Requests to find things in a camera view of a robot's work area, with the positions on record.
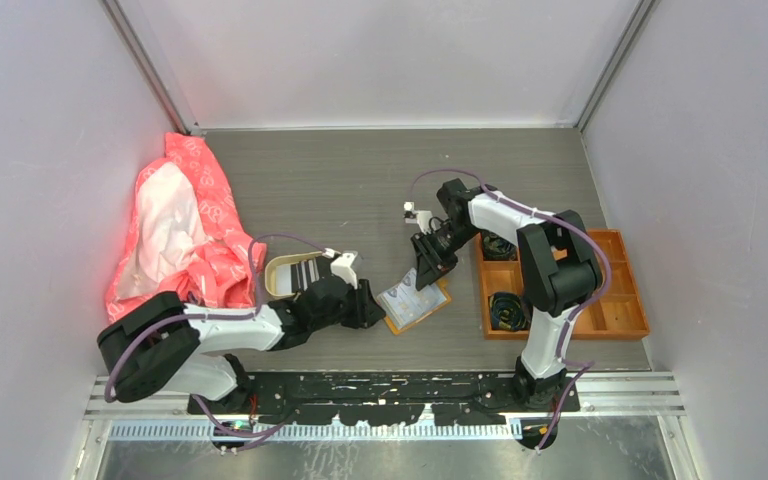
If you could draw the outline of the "orange leather card holder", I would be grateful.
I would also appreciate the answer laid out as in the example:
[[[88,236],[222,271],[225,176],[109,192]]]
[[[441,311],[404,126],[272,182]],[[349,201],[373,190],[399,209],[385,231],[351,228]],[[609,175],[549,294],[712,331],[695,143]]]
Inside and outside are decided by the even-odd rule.
[[[416,286],[417,272],[411,268],[397,284],[376,296],[378,305],[385,312],[384,321],[394,335],[413,328],[451,302],[446,279],[421,290]]]

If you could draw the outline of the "white patterned card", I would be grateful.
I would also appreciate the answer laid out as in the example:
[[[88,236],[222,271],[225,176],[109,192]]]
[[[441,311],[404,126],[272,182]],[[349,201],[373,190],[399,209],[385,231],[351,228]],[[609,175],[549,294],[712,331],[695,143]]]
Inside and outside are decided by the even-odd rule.
[[[425,303],[418,291],[406,292],[396,285],[380,293],[377,299],[397,329],[418,321],[424,313]]]

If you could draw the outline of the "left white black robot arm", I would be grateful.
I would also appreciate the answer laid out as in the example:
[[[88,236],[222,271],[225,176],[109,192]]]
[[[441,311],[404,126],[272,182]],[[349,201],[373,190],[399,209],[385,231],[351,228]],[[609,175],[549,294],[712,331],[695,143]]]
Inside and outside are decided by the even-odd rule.
[[[386,316],[367,280],[317,280],[291,297],[254,308],[210,308],[164,291],[106,327],[97,345],[108,369],[107,402],[159,392],[195,395],[229,413],[245,409],[251,385],[233,351],[288,350],[331,326],[368,329]]]

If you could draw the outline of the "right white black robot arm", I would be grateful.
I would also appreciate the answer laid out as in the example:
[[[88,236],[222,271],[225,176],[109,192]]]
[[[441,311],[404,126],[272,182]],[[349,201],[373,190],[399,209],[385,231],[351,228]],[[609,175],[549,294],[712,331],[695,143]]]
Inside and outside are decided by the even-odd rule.
[[[437,199],[446,213],[440,222],[431,211],[419,210],[411,201],[404,204],[405,221],[420,229],[411,238],[416,287],[423,289],[453,270],[458,251],[479,233],[514,245],[531,325],[512,389],[522,407],[540,410],[563,383],[575,321],[593,296],[604,292],[602,269],[609,262],[572,210],[541,211],[486,184],[468,188],[459,179],[444,183]]]

